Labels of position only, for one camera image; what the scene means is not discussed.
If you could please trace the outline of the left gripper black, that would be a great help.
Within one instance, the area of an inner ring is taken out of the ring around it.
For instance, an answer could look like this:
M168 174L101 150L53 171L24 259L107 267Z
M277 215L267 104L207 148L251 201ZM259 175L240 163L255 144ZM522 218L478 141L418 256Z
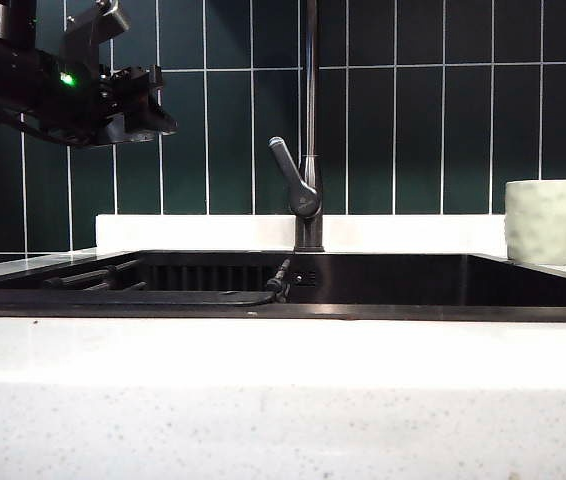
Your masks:
M178 124L157 102L155 92L164 86L162 69L132 66L112 72L99 65L96 146L151 141L156 132L171 135Z

